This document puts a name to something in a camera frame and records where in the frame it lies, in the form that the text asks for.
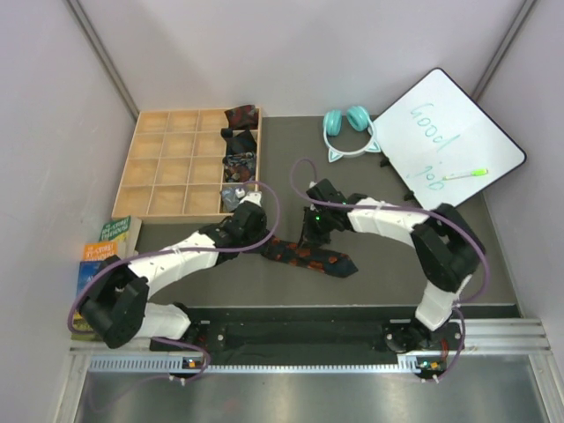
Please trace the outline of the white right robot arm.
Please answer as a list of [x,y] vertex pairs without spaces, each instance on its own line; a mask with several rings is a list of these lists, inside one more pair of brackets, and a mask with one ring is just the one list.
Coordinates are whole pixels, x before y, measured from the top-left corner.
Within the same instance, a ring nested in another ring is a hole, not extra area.
[[415,311],[412,340],[424,349],[439,343],[455,302],[486,258],[484,245],[460,213],[450,204],[427,211],[365,195],[345,197],[327,179],[311,182],[306,197],[319,234],[374,234],[414,248],[427,285]]

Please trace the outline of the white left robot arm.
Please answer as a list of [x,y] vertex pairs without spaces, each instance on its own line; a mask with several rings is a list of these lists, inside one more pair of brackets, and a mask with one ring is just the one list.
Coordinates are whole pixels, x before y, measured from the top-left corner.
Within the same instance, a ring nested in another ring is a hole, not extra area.
[[200,329],[187,309],[180,303],[154,304],[151,297],[192,273],[256,249],[267,235],[266,223],[262,193],[250,191],[232,215],[174,245],[129,260],[106,259],[78,295],[74,311],[111,349],[138,338],[167,338],[190,349],[199,341]]

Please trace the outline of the black orange floral tie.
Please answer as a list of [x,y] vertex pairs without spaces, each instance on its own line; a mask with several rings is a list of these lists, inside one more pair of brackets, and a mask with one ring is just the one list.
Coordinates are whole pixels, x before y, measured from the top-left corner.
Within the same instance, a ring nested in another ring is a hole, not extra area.
[[272,237],[260,248],[262,257],[294,267],[317,271],[336,278],[348,278],[358,271],[345,253],[330,249],[283,241]]

